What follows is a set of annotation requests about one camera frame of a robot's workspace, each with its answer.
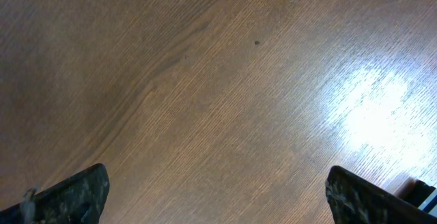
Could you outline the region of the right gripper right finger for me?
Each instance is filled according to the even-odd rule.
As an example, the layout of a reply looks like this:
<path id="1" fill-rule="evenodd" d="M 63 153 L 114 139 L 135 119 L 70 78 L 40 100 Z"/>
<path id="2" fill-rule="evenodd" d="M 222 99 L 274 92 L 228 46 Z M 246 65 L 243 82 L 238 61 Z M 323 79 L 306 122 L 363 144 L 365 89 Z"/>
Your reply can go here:
<path id="1" fill-rule="evenodd" d="M 436 187 L 420 180 L 407 179 L 391 194 L 335 165 L 325 189 L 336 224 L 436 224 Z"/>

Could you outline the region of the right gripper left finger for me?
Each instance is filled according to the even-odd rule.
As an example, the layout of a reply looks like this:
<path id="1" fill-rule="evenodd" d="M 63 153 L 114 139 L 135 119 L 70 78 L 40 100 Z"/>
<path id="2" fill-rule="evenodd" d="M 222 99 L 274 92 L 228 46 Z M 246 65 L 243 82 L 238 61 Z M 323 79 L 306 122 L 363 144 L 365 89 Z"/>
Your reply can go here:
<path id="1" fill-rule="evenodd" d="M 109 189 L 106 167 L 96 163 L 42 192 L 30 188 L 19 203 L 1 211 L 1 222 L 98 224 Z"/>

